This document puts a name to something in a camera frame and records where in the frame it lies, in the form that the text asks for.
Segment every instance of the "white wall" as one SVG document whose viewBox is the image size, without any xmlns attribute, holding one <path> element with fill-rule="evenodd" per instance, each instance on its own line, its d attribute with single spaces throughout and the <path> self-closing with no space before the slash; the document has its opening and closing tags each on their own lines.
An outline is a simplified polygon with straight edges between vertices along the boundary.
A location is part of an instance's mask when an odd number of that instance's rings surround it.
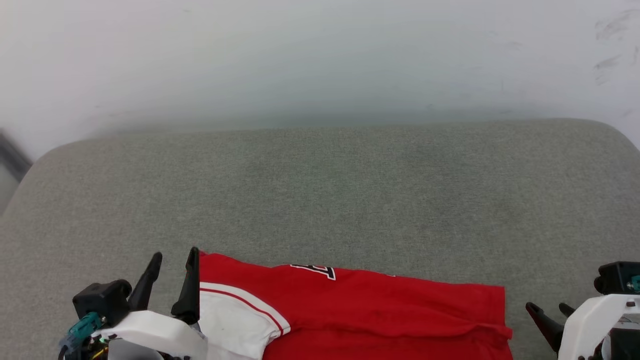
<svg viewBox="0 0 640 360">
<path fill-rule="evenodd" d="M 122 131 L 577 117 L 640 145 L 638 0 L 0 0 L 0 126 Z"/>
</svg>

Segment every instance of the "baseball jersey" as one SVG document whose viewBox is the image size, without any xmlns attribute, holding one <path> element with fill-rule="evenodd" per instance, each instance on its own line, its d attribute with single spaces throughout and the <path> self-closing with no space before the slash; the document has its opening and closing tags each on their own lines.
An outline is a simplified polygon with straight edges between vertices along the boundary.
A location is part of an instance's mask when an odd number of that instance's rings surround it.
<svg viewBox="0 0 640 360">
<path fill-rule="evenodd" d="M 200 258 L 209 359 L 512 359 L 504 297 L 498 286 Z"/>
</svg>

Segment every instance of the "red fabric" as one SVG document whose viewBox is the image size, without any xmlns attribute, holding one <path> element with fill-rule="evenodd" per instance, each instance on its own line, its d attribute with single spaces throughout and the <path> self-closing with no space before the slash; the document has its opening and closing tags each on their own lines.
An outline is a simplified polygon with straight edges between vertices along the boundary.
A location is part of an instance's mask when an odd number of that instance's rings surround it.
<svg viewBox="0 0 640 360">
<path fill-rule="evenodd" d="M 504 288 L 340 268 L 334 280 L 323 270 L 200 258 L 201 281 L 244 289 L 291 325 L 267 360 L 512 359 Z"/>
</svg>

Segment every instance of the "gray fabric surface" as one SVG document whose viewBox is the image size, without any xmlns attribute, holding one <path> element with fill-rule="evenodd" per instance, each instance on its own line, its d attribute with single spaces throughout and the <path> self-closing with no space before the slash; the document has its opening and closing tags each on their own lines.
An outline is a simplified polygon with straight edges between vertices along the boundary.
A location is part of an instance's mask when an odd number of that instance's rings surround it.
<svg viewBox="0 0 640 360">
<path fill-rule="evenodd" d="M 66 145 L 34 165 L 1 220 L 2 358 L 53 358 L 72 296 L 135 282 L 157 250 L 150 307 L 168 313 L 196 245 L 262 265 L 502 285 L 515 359 L 554 359 L 524 304 L 562 320 L 558 302 L 598 295 L 598 266 L 640 260 L 639 155 L 581 120 Z"/>
</svg>

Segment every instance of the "red stripe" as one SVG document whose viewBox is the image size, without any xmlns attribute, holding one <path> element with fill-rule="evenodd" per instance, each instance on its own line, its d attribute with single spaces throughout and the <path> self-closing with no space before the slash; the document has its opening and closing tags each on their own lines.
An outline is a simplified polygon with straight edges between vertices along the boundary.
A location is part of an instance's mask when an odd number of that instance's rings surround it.
<svg viewBox="0 0 640 360">
<path fill-rule="evenodd" d="M 266 316 L 270 317 L 273 320 L 273 322 L 276 324 L 276 326 L 278 327 L 278 330 L 280 330 L 280 336 L 284 335 L 284 330 L 282 329 L 282 326 L 280 326 L 280 324 L 273 318 L 273 316 L 271 316 L 271 314 L 267 313 L 265 310 L 258 309 L 253 304 L 251 304 L 247 300 L 239 297 L 238 295 L 232 294 L 232 293 L 227 293 L 226 291 L 212 290 L 212 289 L 205 289 L 205 288 L 200 288 L 200 291 L 208 291 L 210 293 L 219 293 L 219 294 L 227 295 L 227 296 L 230 296 L 230 297 L 234 297 L 234 298 L 244 302 L 245 304 L 249 305 L 252 309 L 256 310 L 257 312 L 265 314 Z"/>
</svg>

